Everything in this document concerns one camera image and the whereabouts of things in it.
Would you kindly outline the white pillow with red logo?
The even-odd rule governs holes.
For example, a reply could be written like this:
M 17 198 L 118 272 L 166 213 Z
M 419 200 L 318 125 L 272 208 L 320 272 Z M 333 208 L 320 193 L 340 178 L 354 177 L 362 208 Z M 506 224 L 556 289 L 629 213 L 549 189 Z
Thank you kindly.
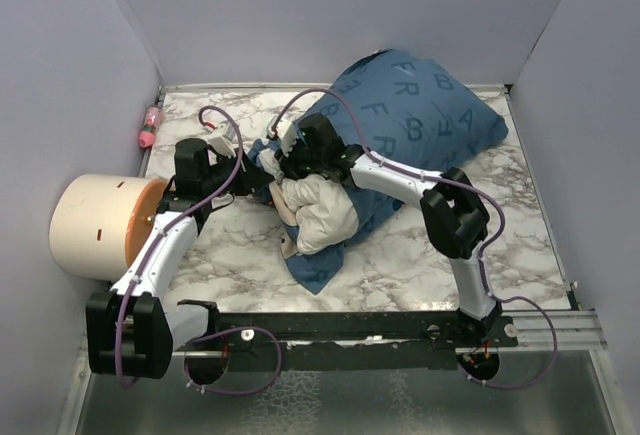
M 274 177 L 269 184 L 273 204 L 285 228 L 282 255 L 313 255 L 354 236 L 359 228 L 357 211 L 343 186 L 312 174 L 292 180 L 284 176 L 275 152 L 266 148 L 257 160 Z

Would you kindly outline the blue lettered pillowcase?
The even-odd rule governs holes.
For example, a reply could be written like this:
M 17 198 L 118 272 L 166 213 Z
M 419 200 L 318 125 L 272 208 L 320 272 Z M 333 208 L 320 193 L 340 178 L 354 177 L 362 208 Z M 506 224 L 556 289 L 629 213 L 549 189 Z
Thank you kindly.
M 439 172 L 463 165 L 508 134 L 504 118 L 436 61 L 392 49 L 352 64 L 306 113 L 326 116 L 347 145 L 368 144 L 398 164 Z M 257 157 L 266 148 L 276 153 L 279 143 L 257 139 L 249 151 L 261 168 Z M 347 247 L 364 241 L 402 206 L 376 191 L 342 186 L 359 217 L 356 234 L 313 255 L 282 255 L 294 280 L 312 294 L 340 271 Z

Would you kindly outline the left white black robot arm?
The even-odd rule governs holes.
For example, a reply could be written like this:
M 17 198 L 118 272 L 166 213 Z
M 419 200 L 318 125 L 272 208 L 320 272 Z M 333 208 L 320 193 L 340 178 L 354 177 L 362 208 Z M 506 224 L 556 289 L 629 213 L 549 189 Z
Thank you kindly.
M 218 343 L 215 303 L 187 300 L 167 310 L 162 299 L 213 213 L 213 199 L 252 195 L 274 180 L 243 152 L 223 155 L 198 138 L 176 144 L 174 168 L 143 248 L 109 291 L 86 303 L 90 369 L 123 383 L 162 378 L 173 352 L 190 342 L 202 350 Z

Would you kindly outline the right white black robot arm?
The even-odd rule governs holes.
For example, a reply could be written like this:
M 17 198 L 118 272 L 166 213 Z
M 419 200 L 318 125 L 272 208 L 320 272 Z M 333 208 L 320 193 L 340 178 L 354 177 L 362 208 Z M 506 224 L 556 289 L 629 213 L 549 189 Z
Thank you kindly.
M 418 208 L 429 242 L 448 258 L 455 278 L 461 338 L 481 346 L 494 336 L 502 309 L 491 294 L 481 249 L 490 216 L 463 171 L 420 171 L 360 144 L 347 145 L 320 113 L 298 125 L 280 122 L 273 135 L 280 141 L 276 158 L 286 175 L 318 174 Z

